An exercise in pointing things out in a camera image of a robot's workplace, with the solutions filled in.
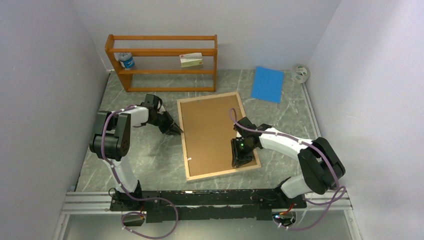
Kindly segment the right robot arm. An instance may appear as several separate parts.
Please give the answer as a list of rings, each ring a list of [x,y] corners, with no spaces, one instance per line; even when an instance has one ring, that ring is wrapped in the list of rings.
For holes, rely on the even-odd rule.
[[[275,151],[298,161],[301,174],[284,180],[275,189],[278,206],[286,208],[300,195],[323,195],[332,188],[340,188],[340,178],[346,169],[325,138],[295,137],[268,124],[256,126],[247,117],[235,121],[234,129],[239,136],[231,140],[233,167],[249,163],[255,149]]]

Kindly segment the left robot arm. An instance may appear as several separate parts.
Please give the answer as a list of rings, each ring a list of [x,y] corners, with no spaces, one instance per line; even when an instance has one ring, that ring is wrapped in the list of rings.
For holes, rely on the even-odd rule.
[[[137,211],[144,205],[142,187],[127,154],[132,128],[145,125],[158,127],[164,135],[178,136],[183,133],[166,111],[163,100],[154,94],[147,94],[141,104],[132,104],[116,111],[101,110],[96,115],[89,150],[107,165],[114,178],[112,211]]]

